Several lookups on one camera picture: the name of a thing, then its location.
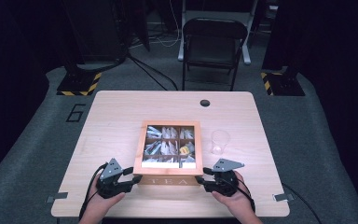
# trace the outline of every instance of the wooden box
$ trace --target wooden box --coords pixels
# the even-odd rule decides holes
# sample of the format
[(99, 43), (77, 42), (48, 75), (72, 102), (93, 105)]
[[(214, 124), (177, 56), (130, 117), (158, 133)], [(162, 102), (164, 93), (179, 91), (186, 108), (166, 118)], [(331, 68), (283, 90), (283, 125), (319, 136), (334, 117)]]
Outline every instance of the wooden box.
[(198, 185), (202, 172), (198, 121), (146, 120), (143, 122), (133, 166), (142, 175), (139, 184)]

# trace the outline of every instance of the tea bag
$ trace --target tea bag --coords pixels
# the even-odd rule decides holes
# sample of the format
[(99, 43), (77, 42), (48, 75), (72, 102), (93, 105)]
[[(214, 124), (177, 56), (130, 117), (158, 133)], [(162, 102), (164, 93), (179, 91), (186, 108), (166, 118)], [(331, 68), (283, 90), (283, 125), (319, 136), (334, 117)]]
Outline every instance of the tea bag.
[(175, 146), (171, 143), (171, 141), (170, 142), (168, 142), (169, 143), (169, 145), (170, 145), (170, 154), (171, 155), (177, 155), (177, 149), (175, 148)]
[(185, 139), (194, 139), (194, 134), (190, 130), (185, 130)]
[(180, 129), (179, 138), (180, 139), (185, 139), (185, 129), (184, 128)]
[(194, 160), (194, 158), (192, 158), (191, 156), (188, 156), (187, 159), (185, 160), (185, 162), (195, 162), (196, 160)]
[(152, 126), (147, 127), (146, 137), (147, 138), (161, 138), (162, 133)]
[(159, 161), (171, 163), (171, 162), (174, 162), (174, 159), (173, 159), (173, 157), (161, 157)]
[(171, 138), (171, 129), (162, 127), (162, 137), (163, 138)]
[(171, 138), (177, 138), (178, 132), (173, 127), (170, 128), (171, 130)]
[(190, 154), (190, 150), (188, 149), (187, 146), (184, 146), (179, 149), (179, 153), (181, 155), (188, 155), (188, 154)]
[(149, 159), (146, 159), (144, 160), (146, 162), (158, 162), (158, 159), (155, 159), (155, 158), (149, 158)]
[(158, 153), (158, 150), (161, 148), (161, 142), (160, 141), (156, 141), (152, 144), (146, 145), (145, 146), (145, 154), (146, 155), (155, 155), (156, 153)]
[(170, 155), (170, 148), (165, 141), (161, 143), (161, 154)]
[(194, 153), (194, 152), (196, 151), (196, 149), (195, 149), (195, 147), (194, 147), (194, 145), (193, 145), (192, 142), (188, 142), (188, 143), (186, 144), (186, 146), (188, 147), (188, 150), (189, 150), (191, 153)]

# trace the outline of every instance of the gray carpet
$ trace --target gray carpet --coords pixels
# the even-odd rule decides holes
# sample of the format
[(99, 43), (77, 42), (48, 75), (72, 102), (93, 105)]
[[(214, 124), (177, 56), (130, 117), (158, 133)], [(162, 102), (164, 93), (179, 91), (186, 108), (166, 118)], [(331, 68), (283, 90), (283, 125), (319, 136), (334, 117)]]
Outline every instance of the gray carpet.
[[(252, 64), (241, 63), (234, 91), (249, 91), (254, 97), (281, 181), (298, 192), (314, 209), (322, 223), (358, 223), (358, 197), (342, 166), (324, 112), (312, 85), (298, 80), (305, 97), (268, 96), (261, 79), (261, 64), (269, 37), (258, 34), (250, 49)], [(167, 48), (151, 44), (131, 49), (133, 57), (147, 63), (181, 86), (182, 65), (177, 61), (179, 43)], [(166, 79), (156, 76), (170, 91)], [(63, 68), (47, 74), (50, 88), (46, 99), (17, 143), (0, 164), (0, 223), (55, 223), (48, 195), (58, 191), (76, 140), (90, 110), (91, 96), (58, 96), (56, 89), (65, 75)], [(221, 86), (188, 85), (190, 90), (221, 90)], [(163, 91), (131, 60), (103, 72), (96, 91)], [(75, 104), (84, 104), (79, 122), (65, 122)], [(299, 199), (289, 203), (290, 215), (263, 217), (265, 223), (317, 223)], [(115, 223), (146, 223), (123, 219)], [(160, 220), (160, 223), (190, 223), (194, 220)], [(61, 223), (76, 223), (76, 218)], [(198, 223), (212, 223), (199, 220)], [(215, 220), (213, 223), (227, 223)]]

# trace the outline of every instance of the table hole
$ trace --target table hole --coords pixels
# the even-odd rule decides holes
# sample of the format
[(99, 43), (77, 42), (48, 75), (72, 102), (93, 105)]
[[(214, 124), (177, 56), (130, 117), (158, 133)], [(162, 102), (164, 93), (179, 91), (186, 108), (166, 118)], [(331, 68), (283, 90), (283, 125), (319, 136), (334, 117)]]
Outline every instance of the table hole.
[(207, 107), (211, 104), (211, 102), (209, 102), (209, 100), (201, 100), (200, 104), (204, 107)]

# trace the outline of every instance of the metal bracket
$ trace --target metal bracket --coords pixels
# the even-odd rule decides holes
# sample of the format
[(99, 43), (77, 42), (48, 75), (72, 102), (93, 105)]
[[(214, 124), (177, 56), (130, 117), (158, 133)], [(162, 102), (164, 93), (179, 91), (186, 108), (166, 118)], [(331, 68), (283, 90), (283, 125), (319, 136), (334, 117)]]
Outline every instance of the metal bracket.
[(242, 162), (220, 159), (212, 168), (213, 172), (227, 172), (245, 166)]
[(66, 197), (68, 197), (68, 192), (56, 193), (54, 196), (49, 195), (45, 203), (54, 203), (56, 199), (66, 199)]
[(100, 179), (104, 181), (105, 179), (108, 179), (112, 176), (121, 174), (123, 174), (123, 169), (121, 168), (120, 164), (118, 164), (116, 159), (113, 158), (112, 160), (110, 160), (106, 168), (101, 173)]
[(284, 194), (284, 193), (283, 194), (272, 194), (272, 198), (276, 202), (280, 202), (280, 201), (290, 202), (295, 199), (295, 197), (292, 194)]

